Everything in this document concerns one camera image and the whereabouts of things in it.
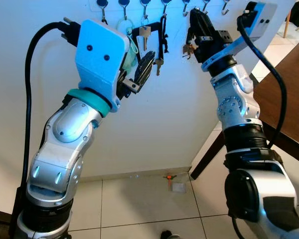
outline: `chair leg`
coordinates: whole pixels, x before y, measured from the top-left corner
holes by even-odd
[[[286,35],[287,35],[287,30],[288,30],[288,25],[289,25],[290,15],[291,15],[291,11],[289,12],[289,14],[288,14],[288,16],[287,16],[286,26],[285,26],[285,32],[284,32],[284,38],[285,38]]]

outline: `dark wooden table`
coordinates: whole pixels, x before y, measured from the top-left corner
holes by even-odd
[[[278,64],[276,69],[286,84],[288,99],[284,125],[275,145],[299,161],[299,44]],[[271,73],[255,86],[254,98],[260,105],[260,119],[263,122],[265,135],[270,140],[279,119],[281,105],[280,88]],[[224,136],[220,133],[191,173],[192,178],[196,179],[200,175],[224,143]]]

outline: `black cable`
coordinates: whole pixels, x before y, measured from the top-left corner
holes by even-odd
[[[286,109],[287,109],[287,90],[286,90],[286,86],[284,84],[284,81],[283,81],[281,75],[275,70],[273,65],[266,59],[266,57],[261,53],[261,51],[250,40],[250,38],[244,28],[243,17],[244,16],[239,16],[237,18],[238,31],[241,33],[243,39],[245,40],[246,44],[250,47],[250,49],[256,54],[256,56],[264,63],[264,65],[273,74],[273,76],[277,80],[277,82],[280,86],[280,90],[281,90],[281,108],[280,108],[279,121],[277,124],[277,128],[275,130],[274,136],[272,137],[270,143],[268,144],[268,148],[271,148],[273,146],[273,144],[275,143],[275,140],[277,139],[277,137],[280,133],[280,130],[283,126],[284,120],[285,120]]]
[[[234,230],[235,230],[235,232],[236,232],[238,238],[239,238],[239,239],[245,239],[245,238],[243,237],[243,235],[241,235],[241,233],[240,233],[240,231],[239,231],[239,229],[238,229],[237,222],[236,222],[236,218],[232,217],[232,218],[231,218],[231,221],[233,222]]]
[[[52,22],[45,25],[41,28],[32,38],[28,52],[25,58],[25,90],[26,90],[26,114],[25,114],[25,138],[24,138],[24,155],[23,155],[23,170],[22,170],[22,180],[21,188],[25,189],[26,179],[28,175],[28,165],[29,165],[29,148],[30,148],[30,129],[31,129],[31,83],[30,83],[30,68],[31,68],[31,59],[35,46],[37,45],[40,38],[50,30],[59,29],[64,31],[67,27],[67,24],[63,22]]]

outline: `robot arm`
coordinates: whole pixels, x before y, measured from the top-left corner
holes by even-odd
[[[68,92],[63,106],[45,125],[25,196],[13,209],[20,212],[15,230],[11,222],[10,236],[14,239],[71,238],[67,233],[71,207],[93,131],[108,112],[119,109],[122,97],[141,89],[154,61],[154,52],[147,53],[134,80],[126,79],[121,66],[130,42],[125,35],[100,22],[86,20],[80,26],[64,20],[69,25],[61,23],[58,28],[64,32],[62,37],[77,46],[75,61],[81,82],[79,89]]]
[[[250,2],[244,27],[252,41],[261,37],[276,10],[273,4]],[[297,196],[281,158],[269,149],[253,98],[253,82],[234,55],[247,45],[242,37],[232,42],[227,31],[216,31],[209,17],[190,12],[186,44],[195,38],[193,51],[202,70],[208,71],[218,98],[229,175],[225,194],[229,215],[244,219],[260,239],[299,239]]]

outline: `white wall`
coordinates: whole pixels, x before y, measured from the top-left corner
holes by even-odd
[[[230,11],[221,15],[222,0],[212,0],[207,10],[216,29],[225,29],[233,39],[239,36],[236,18],[248,1],[231,0]],[[280,0],[275,17],[264,37],[256,44],[265,50],[288,14],[293,1]],[[201,0],[188,6],[202,7]],[[158,21],[163,5],[152,0],[148,6],[150,22]],[[83,176],[96,176],[190,166],[217,123],[216,97],[210,76],[200,70],[194,57],[182,58],[189,17],[182,16],[183,3],[173,0],[167,7],[169,53],[159,77],[156,68],[138,95],[122,100],[116,114],[109,114],[96,132],[94,144],[85,157]],[[127,15],[140,25],[143,7],[132,0]],[[0,0],[0,210],[11,212],[15,188],[22,169],[24,141],[24,61],[33,35],[45,24],[64,16],[81,23],[87,18],[101,19],[94,0]],[[115,26],[123,8],[109,1],[106,17]],[[32,132],[30,155],[39,145],[44,123],[61,105],[64,95],[79,82],[75,47],[53,31],[39,42],[32,59]],[[249,49],[237,55],[251,72],[257,63]]]

